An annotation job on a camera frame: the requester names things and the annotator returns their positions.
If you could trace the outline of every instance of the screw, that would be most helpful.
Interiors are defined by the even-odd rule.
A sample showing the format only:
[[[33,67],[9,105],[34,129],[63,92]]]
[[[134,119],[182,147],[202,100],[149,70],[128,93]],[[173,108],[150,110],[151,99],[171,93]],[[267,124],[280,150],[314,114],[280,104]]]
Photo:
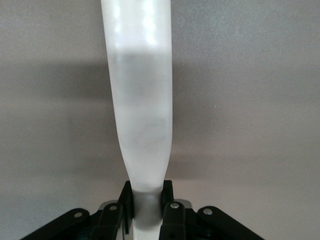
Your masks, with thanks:
[[[173,202],[173,203],[170,204],[170,207],[171,207],[172,209],[177,209],[177,208],[179,208],[179,204],[176,203],[176,202]]]
[[[213,214],[212,210],[209,209],[209,208],[203,209],[203,213],[204,213],[205,215],[212,215],[212,214]]]
[[[82,212],[77,212],[75,215],[74,215],[74,218],[80,218],[81,216],[82,216],[83,214],[82,214]]]
[[[115,205],[113,205],[113,206],[111,206],[111,207],[109,208],[110,211],[114,211],[114,210],[116,210],[116,209],[117,209],[117,206],[115,206]]]

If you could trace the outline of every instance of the white tube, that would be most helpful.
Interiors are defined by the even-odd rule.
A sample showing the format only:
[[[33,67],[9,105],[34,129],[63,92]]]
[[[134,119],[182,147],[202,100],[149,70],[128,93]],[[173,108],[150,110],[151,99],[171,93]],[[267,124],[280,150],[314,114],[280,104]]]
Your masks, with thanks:
[[[116,128],[134,194],[134,235],[153,240],[146,232],[161,223],[172,143],[171,3],[101,0],[101,6]]]

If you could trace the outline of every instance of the metallic surface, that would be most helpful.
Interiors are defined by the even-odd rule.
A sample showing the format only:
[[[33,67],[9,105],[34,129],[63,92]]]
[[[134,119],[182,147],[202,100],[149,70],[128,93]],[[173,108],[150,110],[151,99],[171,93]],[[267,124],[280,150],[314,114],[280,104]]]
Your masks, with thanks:
[[[320,236],[320,2],[173,0],[167,179],[265,239]],[[0,2],[0,239],[128,179],[100,1]]]

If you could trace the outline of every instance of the gray background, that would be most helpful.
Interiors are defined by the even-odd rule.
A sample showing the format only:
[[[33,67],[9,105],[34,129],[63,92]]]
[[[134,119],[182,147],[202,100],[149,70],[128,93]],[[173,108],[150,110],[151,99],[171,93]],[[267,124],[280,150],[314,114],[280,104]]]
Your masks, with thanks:
[[[99,0],[0,1],[0,239],[128,179]],[[263,238],[320,237],[320,1],[173,0],[176,198]]]

